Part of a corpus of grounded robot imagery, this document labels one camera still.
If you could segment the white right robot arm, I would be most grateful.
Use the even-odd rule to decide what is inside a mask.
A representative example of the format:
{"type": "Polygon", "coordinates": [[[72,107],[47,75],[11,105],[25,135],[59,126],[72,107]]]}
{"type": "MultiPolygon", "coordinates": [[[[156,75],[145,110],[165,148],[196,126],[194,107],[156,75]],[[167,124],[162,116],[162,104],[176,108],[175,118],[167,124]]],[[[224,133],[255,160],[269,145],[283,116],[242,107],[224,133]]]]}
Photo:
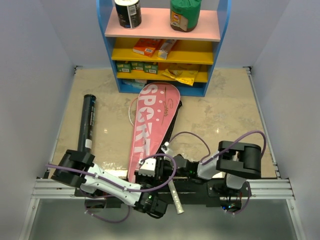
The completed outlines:
{"type": "Polygon", "coordinates": [[[176,177],[186,177],[191,182],[202,185],[223,172],[223,192],[235,196],[247,180],[260,179],[262,149],[260,146],[244,142],[220,141],[217,152],[204,162],[190,161],[181,154],[174,156],[176,177]]]}

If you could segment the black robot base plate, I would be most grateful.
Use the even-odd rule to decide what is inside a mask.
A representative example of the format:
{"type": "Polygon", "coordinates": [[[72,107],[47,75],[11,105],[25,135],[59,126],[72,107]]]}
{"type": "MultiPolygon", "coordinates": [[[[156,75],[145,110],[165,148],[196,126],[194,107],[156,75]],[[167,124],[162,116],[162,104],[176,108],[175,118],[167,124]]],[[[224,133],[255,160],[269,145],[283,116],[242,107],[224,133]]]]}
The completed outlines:
{"type": "MultiPolygon", "coordinates": [[[[250,198],[252,192],[250,184],[245,182],[240,190],[227,189],[224,178],[213,178],[203,184],[195,184],[186,178],[173,180],[176,193],[182,205],[205,205],[206,207],[222,207],[224,210],[236,212],[245,205],[242,200],[250,198]]],[[[158,190],[158,198],[168,205],[174,204],[171,191],[168,186],[158,190]]],[[[120,208],[123,201],[107,196],[96,200],[106,201],[106,208],[120,208]]]]}

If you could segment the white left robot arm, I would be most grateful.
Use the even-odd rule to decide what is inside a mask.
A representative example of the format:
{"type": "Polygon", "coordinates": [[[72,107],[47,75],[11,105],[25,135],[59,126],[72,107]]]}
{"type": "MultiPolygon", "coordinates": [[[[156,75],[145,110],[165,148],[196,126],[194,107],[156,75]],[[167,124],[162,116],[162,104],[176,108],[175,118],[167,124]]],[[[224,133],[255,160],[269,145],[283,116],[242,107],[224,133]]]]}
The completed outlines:
{"type": "Polygon", "coordinates": [[[61,184],[80,189],[92,196],[99,196],[102,192],[118,198],[134,210],[160,219],[166,213],[168,204],[158,197],[157,190],[168,185],[176,174],[177,164],[174,158],[165,153],[150,155],[142,162],[147,163],[154,157],[168,157],[173,170],[171,176],[164,183],[148,188],[147,185],[128,182],[116,177],[94,163],[95,156],[89,152],[68,149],[59,165],[48,163],[47,168],[55,169],[51,179],[61,184]]]}

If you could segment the pink sport racket bag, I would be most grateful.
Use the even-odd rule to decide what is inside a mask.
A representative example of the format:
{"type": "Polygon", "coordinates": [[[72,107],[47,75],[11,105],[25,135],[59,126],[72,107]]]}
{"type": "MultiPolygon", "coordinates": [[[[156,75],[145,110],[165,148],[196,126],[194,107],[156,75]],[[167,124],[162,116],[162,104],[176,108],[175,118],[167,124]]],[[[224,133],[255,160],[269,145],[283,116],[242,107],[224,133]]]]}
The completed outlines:
{"type": "Polygon", "coordinates": [[[127,179],[135,182],[140,160],[161,147],[180,103],[180,92],[172,84],[155,82],[139,93],[133,126],[127,179]]]}

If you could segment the black shuttlecock tube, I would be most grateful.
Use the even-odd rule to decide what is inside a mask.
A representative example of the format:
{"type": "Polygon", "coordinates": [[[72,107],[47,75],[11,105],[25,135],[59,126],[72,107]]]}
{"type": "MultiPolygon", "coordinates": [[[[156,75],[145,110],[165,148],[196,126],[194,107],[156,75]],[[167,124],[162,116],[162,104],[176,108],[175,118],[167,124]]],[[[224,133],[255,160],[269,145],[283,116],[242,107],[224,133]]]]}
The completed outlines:
{"type": "Polygon", "coordinates": [[[83,97],[79,136],[77,150],[80,152],[91,152],[93,145],[93,132],[96,112],[96,96],[86,94],[83,97]]]}

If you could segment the pink badminton racket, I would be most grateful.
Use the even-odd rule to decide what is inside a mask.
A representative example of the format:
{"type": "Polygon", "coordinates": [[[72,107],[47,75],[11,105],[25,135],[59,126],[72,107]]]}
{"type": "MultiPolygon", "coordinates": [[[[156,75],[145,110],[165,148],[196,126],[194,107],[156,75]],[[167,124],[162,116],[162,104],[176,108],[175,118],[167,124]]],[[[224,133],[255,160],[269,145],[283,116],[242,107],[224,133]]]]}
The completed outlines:
{"type": "MultiPolygon", "coordinates": [[[[135,119],[136,119],[137,99],[138,99],[137,97],[134,98],[131,101],[131,103],[130,103],[130,105],[128,107],[128,118],[129,118],[130,124],[132,126],[134,126],[135,119]]],[[[168,183],[168,187],[169,187],[169,190],[170,190],[170,193],[171,193],[171,196],[172,196],[173,203],[175,205],[177,214],[178,215],[183,214],[184,213],[184,209],[182,207],[182,204],[181,204],[181,201],[180,201],[180,198],[179,198],[179,195],[177,193],[177,190],[176,190],[176,187],[175,187],[175,184],[174,184],[173,180],[171,180],[168,183]]]]}

